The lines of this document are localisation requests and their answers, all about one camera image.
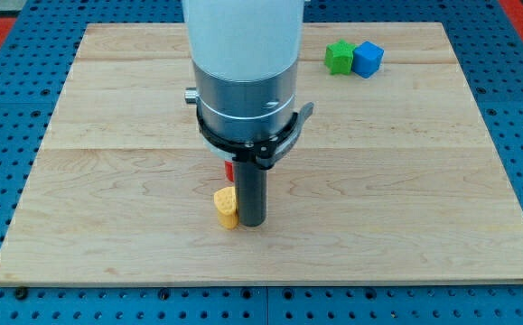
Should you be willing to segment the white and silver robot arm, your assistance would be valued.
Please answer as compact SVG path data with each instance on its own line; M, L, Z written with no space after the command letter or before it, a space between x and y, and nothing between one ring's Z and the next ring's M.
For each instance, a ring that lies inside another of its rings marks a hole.
M304 0L183 0L196 106L206 144L233 163L237 213L266 219L266 173L294 147L313 112L294 108Z

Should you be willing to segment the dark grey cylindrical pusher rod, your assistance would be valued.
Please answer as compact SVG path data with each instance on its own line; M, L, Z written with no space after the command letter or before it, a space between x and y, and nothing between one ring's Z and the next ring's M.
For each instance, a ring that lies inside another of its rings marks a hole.
M233 162L239 222L260 226L266 219L266 171L252 162Z

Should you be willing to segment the black clamp ring mount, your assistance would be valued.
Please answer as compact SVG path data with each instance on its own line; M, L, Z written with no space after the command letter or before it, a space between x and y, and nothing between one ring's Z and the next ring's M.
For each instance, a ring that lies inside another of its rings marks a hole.
M253 163L260 170L271 169L284 158L299 139L305 121L313 114L314 103L306 103L299 112L293 112L289 122L276 135L267 140L237 142L223 138L211 131L197 112L199 131L206 146L224 161Z

